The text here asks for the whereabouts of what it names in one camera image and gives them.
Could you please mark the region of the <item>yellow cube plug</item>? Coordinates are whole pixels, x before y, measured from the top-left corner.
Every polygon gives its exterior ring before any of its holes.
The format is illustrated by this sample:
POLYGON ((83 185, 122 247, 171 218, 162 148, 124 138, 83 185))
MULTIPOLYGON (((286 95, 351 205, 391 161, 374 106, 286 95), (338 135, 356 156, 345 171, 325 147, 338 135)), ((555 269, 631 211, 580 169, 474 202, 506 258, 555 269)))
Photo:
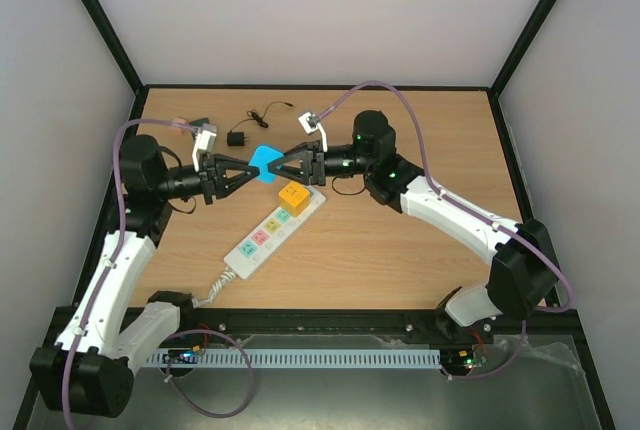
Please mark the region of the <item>yellow cube plug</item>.
POLYGON ((299 217, 311 201, 311 192, 297 182, 289 182, 279 193, 279 205, 292 217, 299 217))

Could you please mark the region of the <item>black adapter plug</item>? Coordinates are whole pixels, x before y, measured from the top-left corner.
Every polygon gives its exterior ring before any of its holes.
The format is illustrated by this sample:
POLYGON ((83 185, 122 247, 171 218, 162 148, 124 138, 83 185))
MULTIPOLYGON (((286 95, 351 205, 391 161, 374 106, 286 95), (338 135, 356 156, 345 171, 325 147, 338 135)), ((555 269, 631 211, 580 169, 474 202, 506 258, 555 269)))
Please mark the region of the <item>black adapter plug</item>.
POLYGON ((242 147, 247 140, 245 133, 241 131, 229 131, 226 135, 226 143, 229 147, 242 147))

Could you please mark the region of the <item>blue cube plug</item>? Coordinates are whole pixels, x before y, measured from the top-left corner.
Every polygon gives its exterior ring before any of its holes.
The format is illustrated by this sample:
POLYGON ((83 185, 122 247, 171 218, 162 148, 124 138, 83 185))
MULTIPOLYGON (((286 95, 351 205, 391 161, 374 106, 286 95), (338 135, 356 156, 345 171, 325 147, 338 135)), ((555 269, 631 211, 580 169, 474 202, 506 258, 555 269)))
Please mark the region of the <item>blue cube plug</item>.
POLYGON ((282 156, 283 153, 274 147, 269 145, 257 146, 249 160, 249 165, 256 167, 259 170, 259 174, 256 179, 265 184, 274 183, 276 175, 269 171, 268 166, 272 161, 277 160, 282 156))

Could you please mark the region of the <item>green dragon cube plug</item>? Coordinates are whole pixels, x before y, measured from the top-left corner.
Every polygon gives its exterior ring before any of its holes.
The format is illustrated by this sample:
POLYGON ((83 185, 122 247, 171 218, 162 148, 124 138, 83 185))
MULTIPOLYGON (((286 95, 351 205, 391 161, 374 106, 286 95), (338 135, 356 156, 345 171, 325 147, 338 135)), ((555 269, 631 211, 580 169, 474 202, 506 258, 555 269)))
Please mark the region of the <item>green dragon cube plug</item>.
POLYGON ((196 126, 196 127, 202 127, 203 125, 207 125, 209 123, 210 123, 210 120, 207 117, 192 120, 190 122, 192 126, 196 126))

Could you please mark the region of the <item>pink cube plug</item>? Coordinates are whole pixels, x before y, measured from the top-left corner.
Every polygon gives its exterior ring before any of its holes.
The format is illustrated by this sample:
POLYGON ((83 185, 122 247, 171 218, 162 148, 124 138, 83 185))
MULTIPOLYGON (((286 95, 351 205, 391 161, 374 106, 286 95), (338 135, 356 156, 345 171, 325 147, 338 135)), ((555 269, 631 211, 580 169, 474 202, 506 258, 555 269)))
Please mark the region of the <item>pink cube plug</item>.
POLYGON ((190 125, 188 121, 183 118, 174 118, 171 120, 171 130, 178 134, 189 133, 190 125))

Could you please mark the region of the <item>white power strip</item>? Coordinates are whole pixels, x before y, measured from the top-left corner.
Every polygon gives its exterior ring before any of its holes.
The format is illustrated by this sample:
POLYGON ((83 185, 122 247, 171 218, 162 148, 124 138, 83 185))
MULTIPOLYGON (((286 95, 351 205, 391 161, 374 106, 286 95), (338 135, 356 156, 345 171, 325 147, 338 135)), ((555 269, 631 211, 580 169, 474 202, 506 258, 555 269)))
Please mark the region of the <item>white power strip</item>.
POLYGON ((273 256, 326 202, 326 197, 309 187, 310 203, 299 216, 276 207, 223 259, 226 268, 237 278, 249 279, 273 256))

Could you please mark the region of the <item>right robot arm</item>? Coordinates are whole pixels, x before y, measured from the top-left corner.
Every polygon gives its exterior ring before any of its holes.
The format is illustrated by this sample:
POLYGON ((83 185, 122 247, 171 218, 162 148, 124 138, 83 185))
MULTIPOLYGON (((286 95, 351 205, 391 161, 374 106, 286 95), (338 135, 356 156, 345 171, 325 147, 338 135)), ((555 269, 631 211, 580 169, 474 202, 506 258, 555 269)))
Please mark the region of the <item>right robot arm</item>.
POLYGON ((379 204, 434 226, 479 256, 490 269, 487 282, 454 289, 435 310, 437 332, 447 341, 460 340, 472 325, 491 317, 527 319, 559 281, 555 251, 541 222, 495 216, 438 186, 397 152, 396 132, 380 111, 355 117, 351 143, 304 142, 268 169, 317 186, 330 177, 360 175, 379 204))

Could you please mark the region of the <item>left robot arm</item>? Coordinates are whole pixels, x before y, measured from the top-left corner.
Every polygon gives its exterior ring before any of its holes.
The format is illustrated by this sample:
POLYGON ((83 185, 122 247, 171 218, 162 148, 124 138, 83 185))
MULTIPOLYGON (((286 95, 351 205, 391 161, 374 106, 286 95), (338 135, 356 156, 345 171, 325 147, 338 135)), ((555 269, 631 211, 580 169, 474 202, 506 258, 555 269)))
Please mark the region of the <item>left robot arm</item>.
POLYGON ((116 147, 116 214, 96 271, 55 342, 37 348, 31 358, 44 403, 67 421, 76 414, 119 416, 151 354, 170 338, 193 331, 194 298, 176 291, 155 292, 132 323, 123 323, 134 287, 173 213, 172 200, 202 196, 211 204, 259 174, 244 160, 208 149, 196 152, 195 164, 170 168, 166 151, 150 135, 116 147))

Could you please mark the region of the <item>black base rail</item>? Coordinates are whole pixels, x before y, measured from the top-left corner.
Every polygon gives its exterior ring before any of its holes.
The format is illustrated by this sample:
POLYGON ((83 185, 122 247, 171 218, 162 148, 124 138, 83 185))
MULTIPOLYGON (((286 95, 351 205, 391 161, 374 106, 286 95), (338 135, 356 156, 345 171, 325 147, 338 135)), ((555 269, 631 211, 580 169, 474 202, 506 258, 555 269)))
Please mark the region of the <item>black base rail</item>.
POLYGON ((376 336, 403 343, 454 348, 490 344, 491 325, 450 327, 443 333, 433 310, 259 310, 201 308, 193 311, 181 330, 210 329, 229 336, 257 335, 376 336))

